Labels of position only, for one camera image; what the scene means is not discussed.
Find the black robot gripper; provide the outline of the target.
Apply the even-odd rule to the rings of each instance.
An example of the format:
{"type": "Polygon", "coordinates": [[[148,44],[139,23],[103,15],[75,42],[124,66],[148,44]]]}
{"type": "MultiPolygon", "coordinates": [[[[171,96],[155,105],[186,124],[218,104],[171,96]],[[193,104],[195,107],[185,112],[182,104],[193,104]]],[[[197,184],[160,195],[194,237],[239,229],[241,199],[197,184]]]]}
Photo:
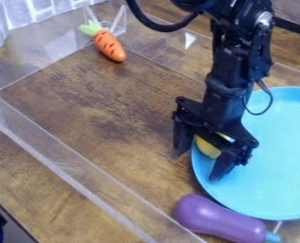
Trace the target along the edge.
{"type": "Polygon", "coordinates": [[[175,99],[177,109],[171,113],[174,153],[179,157],[190,149],[195,136],[221,150],[210,181],[221,180],[235,166],[245,165],[259,145],[241,122],[254,84],[239,81],[237,78],[227,84],[227,80],[209,75],[201,102],[186,97],[175,99]]]}

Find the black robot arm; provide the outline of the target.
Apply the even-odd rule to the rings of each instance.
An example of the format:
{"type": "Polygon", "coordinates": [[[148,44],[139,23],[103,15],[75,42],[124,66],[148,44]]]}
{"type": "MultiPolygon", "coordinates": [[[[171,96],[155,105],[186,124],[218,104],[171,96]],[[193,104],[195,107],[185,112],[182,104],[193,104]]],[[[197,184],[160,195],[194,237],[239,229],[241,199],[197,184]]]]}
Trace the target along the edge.
{"type": "Polygon", "coordinates": [[[218,181],[246,164],[258,140],[241,119],[254,86],[263,86],[273,66],[270,0],[171,0],[185,11],[211,17],[213,68],[206,76],[203,100],[177,99],[173,146],[183,154],[194,137],[219,150],[210,180],[218,181]]]}

